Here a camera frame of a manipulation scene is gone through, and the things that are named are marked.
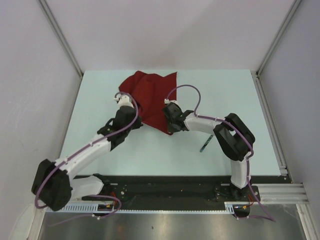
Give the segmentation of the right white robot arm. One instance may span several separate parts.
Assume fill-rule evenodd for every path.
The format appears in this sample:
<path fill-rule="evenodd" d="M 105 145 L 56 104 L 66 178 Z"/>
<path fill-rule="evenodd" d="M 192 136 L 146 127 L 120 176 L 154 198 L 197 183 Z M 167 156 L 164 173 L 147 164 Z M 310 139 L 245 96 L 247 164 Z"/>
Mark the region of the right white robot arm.
<path fill-rule="evenodd" d="M 254 155 L 255 136 L 235 113 L 225 118 L 197 115 L 192 110 L 182 111 L 175 100 L 164 100 L 164 116 L 169 133 L 196 131 L 216 137 L 222 152 L 230 159 L 231 196 L 242 201 L 249 194 L 251 176 L 249 159 Z"/>

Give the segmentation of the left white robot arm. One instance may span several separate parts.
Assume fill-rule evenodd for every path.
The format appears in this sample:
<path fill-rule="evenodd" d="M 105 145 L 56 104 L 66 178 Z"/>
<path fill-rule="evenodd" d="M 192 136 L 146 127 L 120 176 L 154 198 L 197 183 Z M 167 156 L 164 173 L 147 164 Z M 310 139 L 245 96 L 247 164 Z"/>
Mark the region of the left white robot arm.
<path fill-rule="evenodd" d="M 95 195 L 100 200 L 107 199 L 111 188 L 99 174 L 79 179 L 76 176 L 94 160 L 122 144 L 132 130 L 141 126 L 136 108 L 131 103 L 121 105 L 115 117 L 101 127 L 85 146 L 70 156 L 41 161 L 31 187 L 35 207 L 59 211 L 75 198 Z"/>

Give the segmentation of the right aluminium frame post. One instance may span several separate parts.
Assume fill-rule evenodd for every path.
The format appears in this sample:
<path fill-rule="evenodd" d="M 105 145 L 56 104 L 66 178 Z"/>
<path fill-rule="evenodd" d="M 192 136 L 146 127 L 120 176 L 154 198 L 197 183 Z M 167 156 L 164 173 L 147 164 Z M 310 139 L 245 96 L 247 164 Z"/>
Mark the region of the right aluminium frame post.
<path fill-rule="evenodd" d="M 267 66 L 268 62 L 271 60 L 273 54 L 275 53 L 279 43 L 281 42 L 282 38 L 284 37 L 289 25 L 291 24 L 296 12 L 298 11 L 300 5 L 304 2 L 304 0 L 294 0 L 285 15 L 278 31 L 276 32 L 267 52 L 265 53 L 261 63 L 259 64 L 255 74 L 259 77 L 262 72 L 264 71 L 265 67 Z"/>

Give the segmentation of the red cloth napkin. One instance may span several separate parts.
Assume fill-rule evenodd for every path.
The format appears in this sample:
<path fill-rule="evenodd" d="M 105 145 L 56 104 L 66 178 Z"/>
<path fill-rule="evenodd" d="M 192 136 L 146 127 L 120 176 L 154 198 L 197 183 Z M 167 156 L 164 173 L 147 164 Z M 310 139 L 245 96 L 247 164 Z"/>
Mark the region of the red cloth napkin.
<path fill-rule="evenodd" d="M 134 98 L 144 124 L 170 136 L 163 108 L 165 99 L 177 99 L 177 92 L 171 92 L 175 87 L 177 87 L 176 72 L 161 76 L 138 70 L 125 79 L 118 89 Z"/>

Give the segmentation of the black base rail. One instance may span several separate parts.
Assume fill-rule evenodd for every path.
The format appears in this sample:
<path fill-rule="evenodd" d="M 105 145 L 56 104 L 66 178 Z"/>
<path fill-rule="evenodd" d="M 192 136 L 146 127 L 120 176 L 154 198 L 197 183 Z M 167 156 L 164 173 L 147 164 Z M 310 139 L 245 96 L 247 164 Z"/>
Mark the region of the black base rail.
<path fill-rule="evenodd" d="M 206 202 L 234 202 L 251 205 L 260 199 L 256 186 L 239 190 L 229 176 L 105 176 L 109 185 L 97 197 L 84 196 L 85 201 L 117 197 L 122 205 L 137 203 L 157 205 L 169 203 L 204 205 Z"/>

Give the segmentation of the left aluminium frame post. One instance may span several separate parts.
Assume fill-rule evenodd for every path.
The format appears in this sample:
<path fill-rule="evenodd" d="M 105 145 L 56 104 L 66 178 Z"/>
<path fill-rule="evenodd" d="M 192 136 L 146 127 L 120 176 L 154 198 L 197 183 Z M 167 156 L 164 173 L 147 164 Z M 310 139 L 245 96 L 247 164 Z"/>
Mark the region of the left aluminium frame post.
<path fill-rule="evenodd" d="M 68 43 L 65 34 L 63 33 L 51 7 L 49 6 L 46 0 L 37 0 L 36 1 L 42 10 L 48 24 L 50 25 L 54 35 L 56 36 L 59 44 L 61 45 L 66 57 L 68 58 L 70 64 L 72 65 L 73 69 L 77 73 L 78 77 L 82 80 L 84 76 L 84 72 L 81 70 L 81 67 L 76 59 L 76 56 Z"/>

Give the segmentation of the aluminium front frame rail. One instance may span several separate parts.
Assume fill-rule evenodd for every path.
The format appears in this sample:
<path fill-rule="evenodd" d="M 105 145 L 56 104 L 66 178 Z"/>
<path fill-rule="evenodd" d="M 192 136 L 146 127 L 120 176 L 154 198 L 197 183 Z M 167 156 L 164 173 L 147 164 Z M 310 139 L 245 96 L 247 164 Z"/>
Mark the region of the aluminium front frame rail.
<path fill-rule="evenodd" d="M 309 200 L 302 183 L 254 184 L 258 187 L 263 204 L 308 204 Z"/>

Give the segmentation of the knife with dark handle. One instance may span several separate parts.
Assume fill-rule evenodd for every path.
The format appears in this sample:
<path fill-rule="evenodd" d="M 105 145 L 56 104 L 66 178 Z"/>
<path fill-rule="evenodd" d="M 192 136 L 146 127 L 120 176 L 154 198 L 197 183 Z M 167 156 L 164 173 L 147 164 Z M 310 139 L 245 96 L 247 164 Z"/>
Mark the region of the knife with dark handle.
<path fill-rule="evenodd" d="M 203 144 L 203 146 L 200 148 L 199 152 L 202 153 L 204 151 L 204 149 L 207 147 L 207 145 L 210 143 L 210 141 L 212 140 L 214 136 L 210 135 L 209 138 L 205 141 L 205 143 Z"/>

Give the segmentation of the aluminium frame post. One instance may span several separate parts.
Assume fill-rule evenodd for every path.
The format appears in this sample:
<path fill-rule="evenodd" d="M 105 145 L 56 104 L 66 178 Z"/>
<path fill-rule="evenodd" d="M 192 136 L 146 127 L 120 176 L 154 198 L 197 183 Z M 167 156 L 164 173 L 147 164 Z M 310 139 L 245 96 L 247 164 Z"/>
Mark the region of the aluminium frame post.
<path fill-rule="evenodd" d="M 284 37 L 289 25 L 291 24 L 296 12 L 298 11 L 300 5 L 304 2 L 304 0 L 294 0 L 285 15 L 278 31 L 276 32 L 267 52 L 265 53 L 261 63 L 259 64 L 255 74 L 259 77 L 262 72 L 264 71 L 265 67 L 267 66 L 268 62 L 271 60 L 273 54 L 275 53 L 279 43 L 281 42 L 282 38 Z"/>
<path fill-rule="evenodd" d="M 46 0 L 37 0 L 36 1 L 42 10 L 48 24 L 50 25 L 54 35 L 56 36 L 59 44 L 61 45 L 66 57 L 68 58 L 70 64 L 72 65 L 73 69 L 77 73 L 78 77 L 82 80 L 84 76 L 84 72 L 81 70 L 81 67 L 76 59 L 76 56 L 68 43 L 65 34 L 63 33 L 51 7 L 49 6 Z"/>

